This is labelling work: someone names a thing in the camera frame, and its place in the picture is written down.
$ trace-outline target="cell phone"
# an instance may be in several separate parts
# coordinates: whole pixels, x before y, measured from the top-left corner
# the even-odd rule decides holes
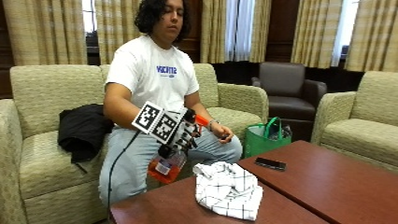
[[[286,163],[282,161],[272,161],[260,157],[256,157],[254,163],[259,166],[271,168],[276,171],[284,171],[286,170]]]

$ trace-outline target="beige curtain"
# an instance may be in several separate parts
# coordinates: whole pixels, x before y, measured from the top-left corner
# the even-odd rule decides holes
[[[307,67],[331,66],[342,0],[299,1],[291,62]]]
[[[248,56],[250,63],[260,63],[264,60],[270,14],[271,0],[256,0],[252,17],[251,49]]]
[[[360,0],[346,69],[398,72],[398,0]]]
[[[226,0],[202,0],[199,62],[224,63]]]
[[[15,65],[86,63],[81,0],[2,0]]]
[[[101,64],[110,63],[115,49],[139,36],[134,25],[139,2],[141,0],[95,0]]]

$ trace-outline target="person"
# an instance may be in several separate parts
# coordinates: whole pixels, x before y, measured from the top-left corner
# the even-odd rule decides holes
[[[105,81],[103,114],[115,126],[107,139],[107,152],[99,174],[99,197],[105,205],[145,192],[146,169],[161,144],[149,134],[138,134],[123,154],[137,128],[131,125],[146,101],[166,111],[190,108],[207,120],[215,120],[199,102],[199,84],[192,62],[174,43],[187,35],[187,0],[142,0],[134,24],[143,33],[114,52]],[[198,147],[187,152],[187,160],[202,164],[236,162],[242,152],[232,131],[216,123],[200,129]]]

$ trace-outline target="orange handle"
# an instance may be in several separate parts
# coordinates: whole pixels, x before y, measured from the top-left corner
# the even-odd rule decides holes
[[[199,126],[207,127],[207,125],[208,125],[208,120],[206,120],[202,116],[195,115],[195,123],[196,123]]]

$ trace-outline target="white t-shirt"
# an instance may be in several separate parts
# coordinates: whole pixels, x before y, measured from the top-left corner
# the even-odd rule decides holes
[[[114,52],[106,82],[131,91],[131,103],[146,101],[165,110],[179,111],[183,96],[199,89],[188,56],[178,49],[162,49],[149,35],[126,42]]]

